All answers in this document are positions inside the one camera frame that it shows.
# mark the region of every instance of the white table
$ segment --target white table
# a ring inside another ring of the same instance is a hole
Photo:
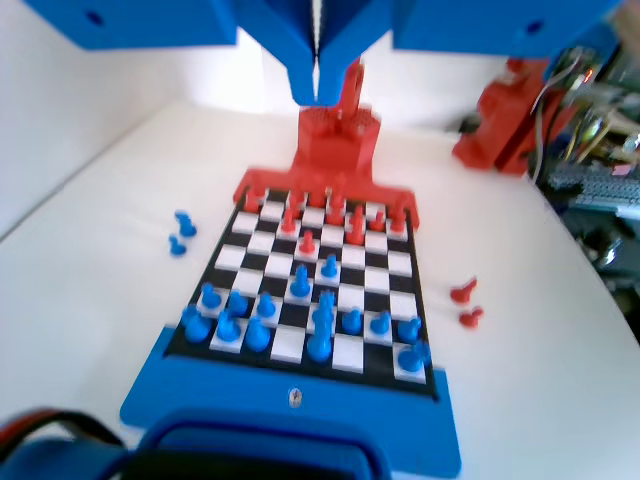
[[[118,411],[193,291],[247,167],[287,168],[296,121],[176,104],[105,152],[0,244],[0,417]],[[412,188],[434,362],[449,377],[463,479],[637,479],[640,348],[526,181],[466,170],[456,138],[383,131],[374,176]],[[199,234],[173,259],[173,212]],[[463,329],[452,285],[479,278]]]

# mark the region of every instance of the white square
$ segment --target white square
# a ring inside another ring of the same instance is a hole
[[[247,331],[247,321],[239,318],[235,322],[240,326],[240,336],[233,342],[225,342],[218,338],[218,326],[216,325],[216,331],[213,334],[209,348],[212,350],[223,350],[225,352],[240,353],[242,347],[242,341],[244,340],[244,334]]]
[[[364,310],[364,287],[343,283],[338,287],[338,309],[348,312],[354,308]]]
[[[282,220],[283,213],[284,203],[264,202],[262,210],[260,211],[260,218],[263,220],[271,220],[272,222],[279,222]]]
[[[367,252],[387,253],[387,235],[368,230],[364,236],[364,249]]]
[[[223,245],[216,258],[215,267],[224,270],[238,270],[244,260],[246,249],[235,245]]]
[[[231,231],[240,233],[253,233],[253,231],[256,229],[257,224],[257,213],[238,212],[238,215],[233,222],[233,226],[231,227]]]
[[[241,268],[236,274],[236,279],[233,281],[231,289],[237,290],[243,295],[255,297],[258,295],[258,290],[260,290],[263,276],[262,272]]]
[[[389,293],[389,270],[385,268],[364,268],[364,289],[367,292]]]
[[[398,355],[405,348],[409,347],[401,343],[393,344],[393,376],[398,380],[407,380],[408,382],[416,383],[427,383],[427,379],[424,374],[424,368],[421,368],[417,372],[407,372],[398,363]]]
[[[300,363],[304,349],[304,328],[289,325],[278,325],[273,337],[271,358],[283,362]]]
[[[302,214],[302,225],[322,227],[324,225],[324,210],[314,207],[305,208]]]
[[[260,302],[260,298],[257,298],[255,302],[253,302],[253,310],[251,310],[252,317],[260,317],[262,320],[262,324],[267,327],[275,327],[278,325],[280,321],[280,312],[282,311],[282,299],[271,297],[273,300],[273,304],[276,306],[276,311],[270,317],[263,317],[258,315],[258,303]]]
[[[287,282],[287,291],[284,292],[284,301],[286,303],[295,303],[296,305],[310,305],[311,293],[313,292],[313,280],[309,279],[309,294],[306,297],[296,297],[291,293],[291,284],[295,281],[294,277],[291,277]]]
[[[315,246],[315,248],[313,249],[313,253],[303,253],[300,251],[300,245],[302,245],[303,242],[303,237],[302,235],[300,236],[300,238],[298,239],[298,245],[296,245],[296,251],[293,254],[293,258],[295,259],[299,259],[299,260],[306,260],[307,262],[315,262],[318,260],[318,253],[320,250],[320,240],[313,240],[313,244]]]
[[[405,277],[411,276],[413,270],[409,253],[390,251],[387,254],[387,260],[389,262],[389,272],[404,275]]]
[[[382,210],[383,213],[386,212],[386,207],[382,203],[367,202],[364,216],[367,217],[367,220],[375,220],[380,210]]]
[[[335,277],[325,277],[322,275],[322,267],[326,265],[326,260],[319,260],[318,265],[316,266],[316,283],[319,285],[339,285],[340,284],[340,262],[336,262],[336,273]]]
[[[264,274],[268,277],[289,278],[293,255],[271,252],[264,267]]]
[[[365,265],[364,247],[345,245],[342,247],[342,265],[344,267],[355,267],[364,269]]]
[[[247,252],[269,255],[275,239],[276,236],[273,233],[253,232],[249,240],[249,245],[247,245]]]
[[[380,345],[391,345],[393,343],[392,325],[389,325],[389,330],[384,335],[378,335],[371,330],[371,321],[376,318],[379,313],[364,312],[362,315],[364,320],[364,340],[367,343],[378,343]]]
[[[316,308],[318,308],[317,303],[312,303],[311,306],[309,307],[309,317],[307,318],[307,332],[309,333],[313,333],[316,331],[316,324],[313,321],[313,312],[316,311]],[[331,323],[331,335],[336,333],[336,322],[337,322],[336,315],[337,314],[338,314],[338,309],[336,307],[333,307],[333,322]]]
[[[398,320],[411,320],[418,315],[416,296],[412,293],[391,292],[389,294],[391,316]]]
[[[362,337],[336,333],[333,339],[333,368],[362,372],[364,368]]]
[[[227,299],[229,298],[229,290],[224,288],[216,288],[216,293],[220,295],[220,305],[216,308],[208,308],[202,304],[202,293],[200,294],[200,298],[198,298],[198,311],[203,317],[217,317],[218,314],[224,309],[224,306],[227,304]]]
[[[320,245],[329,245],[331,247],[341,247],[344,243],[344,228],[334,227],[333,225],[324,225],[322,227],[322,235],[320,236]]]

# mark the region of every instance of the chessboard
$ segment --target chessboard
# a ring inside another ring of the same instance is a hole
[[[390,206],[347,199],[343,206],[344,225],[330,225],[326,222],[328,203],[324,208],[309,206],[305,195],[295,229],[283,232],[283,215],[290,195],[287,191],[267,190],[256,213],[244,211],[244,201],[236,205],[190,299],[200,314],[210,319],[210,332],[202,342],[192,343],[185,337],[185,328],[179,325],[164,355],[289,372],[437,399],[431,362],[417,372],[408,372],[398,364],[399,352],[409,347],[398,335],[401,322],[414,317],[422,319],[419,335],[428,344],[409,216],[402,231],[391,229],[388,218],[386,228],[374,230],[371,223],[378,212],[387,215]],[[358,206],[366,219],[361,246],[347,242],[349,217]],[[316,244],[312,254],[300,250],[306,232],[311,232]],[[321,267],[330,255],[335,255],[338,274],[326,278]],[[304,298],[292,295],[289,288],[300,265],[306,267],[311,284],[310,294]],[[222,301],[215,309],[205,307],[202,302],[202,286],[207,283],[221,296]],[[239,338],[225,342],[216,335],[217,318],[227,307],[231,291],[245,297],[248,308],[236,319],[241,327]],[[314,332],[312,313],[324,291],[333,292],[337,302],[331,354],[318,363],[310,358],[306,345]],[[244,338],[248,320],[257,315],[258,297],[264,292],[271,295],[276,312],[262,320],[271,335],[267,348],[256,353],[247,348]],[[354,308],[362,312],[363,321],[359,332],[349,334],[342,327],[342,316]],[[384,335],[370,328],[371,321],[381,312],[391,314],[391,328]]]

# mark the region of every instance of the blue base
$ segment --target blue base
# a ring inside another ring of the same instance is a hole
[[[385,452],[394,471],[453,478],[458,439],[443,370],[434,369],[439,401],[422,395],[265,369],[163,357],[173,329],[165,327],[120,410],[128,425],[150,428],[181,409],[287,415],[350,425]],[[299,408],[289,391],[302,392]]]

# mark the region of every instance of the blue pawn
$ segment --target blue pawn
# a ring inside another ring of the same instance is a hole
[[[349,335],[356,335],[362,326],[360,310],[354,308],[349,313],[342,316],[342,328]]]
[[[276,313],[276,304],[273,303],[271,299],[271,294],[265,292],[260,295],[260,301],[258,303],[258,308],[256,309],[258,315],[261,317],[269,318],[274,313]]]
[[[271,331],[262,325],[260,317],[252,317],[247,327],[247,338],[245,339],[247,347],[254,352],[261,352],[267,348],[270,339]]]
[[[335,255],[329,255],[327,257],[327,262],[324,264],[324,267],[322,267],[322,270],[320,270],[320,272],[324,277],[327,278],[333,278],[338,274]]]
[[[420,317],[413,317],[410,322],[400,322],[398,324],[398,336],[405,343],[415,343],[418,340],[418,333],[422,320]]]
[[[175,235],[169,235],[169,244],[171,245],[169,247],[169,252],[171,252],[171,255],[174,257],[180,257],[187,251],[187,247],[182,245],[178,241],[178,237]]]
[[[213,285],[205,283],[202,285],[202,304],[207,308],[218,308],[222,299],[220,295],[216,293]]]
[[[307,352],[311,360],[322,363],[331,355],[331,330],[324,322],[316,324],[314,335],[307,340]]]
[[[234,317],[241,317],[247,313],[249,302],[235,290],[229,295],[229,314]]]
[[[291,290],[291,294],[294,297],[304,298],[309,295],[311,285],[307,278],[307,267],[298,265],[298,268],[296,268],[296,279],[291,284],[291,287],[289,287],[289,290]]]
[[[422,341],[416,342],[398,354],[398,365],[407,372],[415,373],[431,362],[429,345]]]
[[[389,312],[382,312],[378,318],[371,320],[371,330],[376,335],[384,335],[389,331],[391,326],[391,314]]]
[[[223,342],[234,342],[240,338],[240,325],[231,318],[229,312],[223,310],[218,316],[218,328],[216,329],[216,335]]]
[[[191,217],[187,212],[176,212],[175,213],[176,220],[180,224],[180,235],[183,237],[193,237],[196,233],[198,233],[198,229],[193,225],[191,221]]]

